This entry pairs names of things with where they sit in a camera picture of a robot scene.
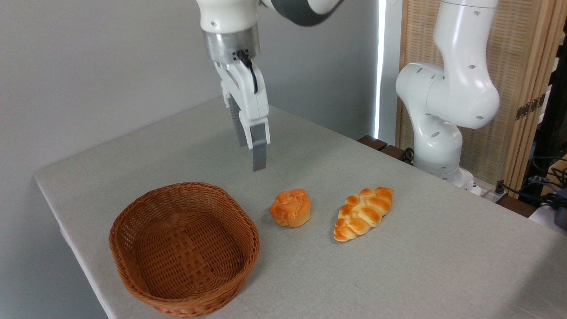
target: round pastry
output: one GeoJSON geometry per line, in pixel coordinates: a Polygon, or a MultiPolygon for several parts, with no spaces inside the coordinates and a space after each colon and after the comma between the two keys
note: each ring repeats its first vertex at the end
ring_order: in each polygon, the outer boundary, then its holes
{"type": "Polygon", "coordinates": [[[283,191],[276,196],[270,206],[270,214],[281,226],[299,227],[311,217],[311,201],[305,190],[298,188],[283,191]]]}

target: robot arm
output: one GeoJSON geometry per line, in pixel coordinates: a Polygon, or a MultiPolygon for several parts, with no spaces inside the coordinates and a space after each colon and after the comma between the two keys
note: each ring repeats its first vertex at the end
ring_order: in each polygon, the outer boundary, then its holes
{"type": "Polygon", "coordinates": [[[445,68],[406,65],[396,91],[412,122],[414,166],[471,190],[459,168],[463,139],[456,127],[480,128],[498,111],[498,91],[486,67],[486,42],[498,0],[443,0],[433,38],[445,68]]]}
{"type": "MultiPolygon", "coordinates": [[[[342,0],[261,0],[261,4],[301,26],[331,15],[342,0]]],[[[252,152],[253,170],[266,167],[270,144],[264,77],[254,62],[260,53],[257,0],[197,0],[207,52],[221,77],[225,105],[240,146],[252,152]]]]}

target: wicker basket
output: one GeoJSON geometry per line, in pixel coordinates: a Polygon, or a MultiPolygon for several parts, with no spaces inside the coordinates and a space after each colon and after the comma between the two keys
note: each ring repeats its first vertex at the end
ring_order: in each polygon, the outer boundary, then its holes
{"type": "Polygon", "coordinates": [[[192,318],[238,294],[260,240],[230,195],[191,182],[150,191],[130,204],[112,225],[110,248],[132,295],[167,315],[192,318]]]}

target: bread roll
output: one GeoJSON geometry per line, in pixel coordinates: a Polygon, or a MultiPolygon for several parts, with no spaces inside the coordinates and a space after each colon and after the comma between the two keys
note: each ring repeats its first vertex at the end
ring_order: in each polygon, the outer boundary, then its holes
{"type": "Polygon", "coordinates": [[[279,193],[270,206],[270,214],[281,226],[295,228],[305,224],[311,217],[311,201],[307,192],[298,188],[279,193]]]}
{"type": "Polygon", "coordinates": [[[378,187],[363,189],[358,195],[349,196],[338,212],[333,235],[338,241],[348,241],[366,234],[378,226],[392,207],[393,190],[378,187]]]}

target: light strip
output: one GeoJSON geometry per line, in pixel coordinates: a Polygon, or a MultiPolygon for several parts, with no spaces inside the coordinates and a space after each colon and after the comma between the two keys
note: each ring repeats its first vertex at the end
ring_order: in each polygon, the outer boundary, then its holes
{"type": "Polygon", "coordinates": [[[378,0],[378,53],[376,61],[376,102],[374,106],[374,138],[378,138],[380,127],[380,87],[384,68],[384,37],[386,31],[386,1],[378,0]]]}

